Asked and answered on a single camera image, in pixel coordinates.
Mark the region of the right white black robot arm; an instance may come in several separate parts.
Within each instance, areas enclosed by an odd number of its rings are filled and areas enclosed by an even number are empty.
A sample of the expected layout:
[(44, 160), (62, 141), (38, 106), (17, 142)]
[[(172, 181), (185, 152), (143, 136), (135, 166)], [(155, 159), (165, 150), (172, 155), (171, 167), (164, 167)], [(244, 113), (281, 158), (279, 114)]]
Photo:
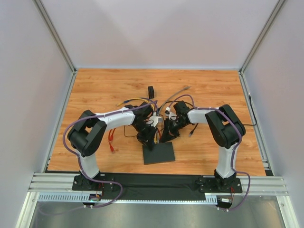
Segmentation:
[(168, 142), (179, 137), (179, 130), (189, 124), (207, 124), (214, 141), (219, 146), (218, 164), (214, 171), (215, 185), (218, 189), (229, 188), (236, 181), (236, 154), (246, 130), (230, 105), (218, 108), (189, 108), (184, 101), (178, 101), (166, 108), (167, 118), (160, 142)]

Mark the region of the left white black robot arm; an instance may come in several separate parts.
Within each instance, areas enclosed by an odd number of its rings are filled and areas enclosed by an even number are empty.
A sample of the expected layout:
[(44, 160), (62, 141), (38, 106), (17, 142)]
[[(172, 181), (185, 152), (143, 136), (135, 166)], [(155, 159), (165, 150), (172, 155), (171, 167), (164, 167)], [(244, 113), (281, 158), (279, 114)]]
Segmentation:
[(99, 168), (95, 153), (104, 133), (121, 126), (133, 126), (137, 139), (149, 149), (155, 145), (156, 123), (147, 123), (156, 111), (157, 102), (143, 102), (140, 106), (128, 105), (116, 111), (95, 114), (90, 110), (82, 113), (78, 120), (72, 122), (64, 131), (64, 147), (77, 157), (80, 173), (85, 180), (103, 183), (99, 180)]

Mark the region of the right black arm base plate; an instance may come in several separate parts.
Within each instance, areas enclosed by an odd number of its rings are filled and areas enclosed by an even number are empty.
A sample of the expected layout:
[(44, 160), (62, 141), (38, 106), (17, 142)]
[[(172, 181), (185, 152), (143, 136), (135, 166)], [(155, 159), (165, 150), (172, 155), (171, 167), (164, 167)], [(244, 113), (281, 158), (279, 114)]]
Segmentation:
[(201, 176), (196, 181), (199, 191), (203, 193), (242, 193), (240, 179), (236, 175), (229, 178)]

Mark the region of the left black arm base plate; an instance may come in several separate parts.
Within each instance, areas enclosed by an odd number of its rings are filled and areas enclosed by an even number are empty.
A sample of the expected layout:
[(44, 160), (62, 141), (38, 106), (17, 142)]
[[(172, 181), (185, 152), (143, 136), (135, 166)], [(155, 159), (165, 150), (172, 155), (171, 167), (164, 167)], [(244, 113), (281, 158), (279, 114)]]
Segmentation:
[(114, 191), (119, 189), (120, 187), (115, 187), (114, 184), (91, 181), (81, 173), (74, 177), (72, 185), (72, 190), (75, 191)]

